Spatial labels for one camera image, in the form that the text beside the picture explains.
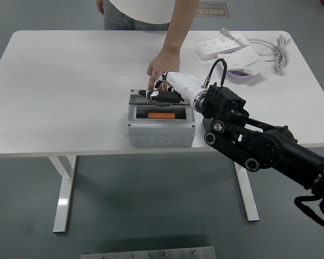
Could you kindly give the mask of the person's left hand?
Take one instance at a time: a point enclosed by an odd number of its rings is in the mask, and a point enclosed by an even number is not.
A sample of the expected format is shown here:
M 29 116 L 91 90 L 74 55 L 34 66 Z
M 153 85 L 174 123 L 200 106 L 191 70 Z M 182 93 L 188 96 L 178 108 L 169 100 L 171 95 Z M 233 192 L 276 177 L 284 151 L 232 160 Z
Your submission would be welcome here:
M 148 65 L 148 89 L 153 90 L 155 83 L 162 74 L 167 72 L 179 72 L 179 70 L 180 50 L 162 49 Z

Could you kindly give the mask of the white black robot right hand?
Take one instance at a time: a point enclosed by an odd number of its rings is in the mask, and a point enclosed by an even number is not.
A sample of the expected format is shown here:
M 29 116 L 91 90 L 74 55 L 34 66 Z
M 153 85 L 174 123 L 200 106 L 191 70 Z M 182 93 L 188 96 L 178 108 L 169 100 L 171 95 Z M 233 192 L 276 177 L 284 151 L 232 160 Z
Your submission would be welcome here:
M 199 103 L 206 95 L 207 89 L 189 74 L 168 72 L 157 80 L 153 91 L 139 90 L 138 93 L 157 102 L 179 103 L 188 100 L 192 105 Z

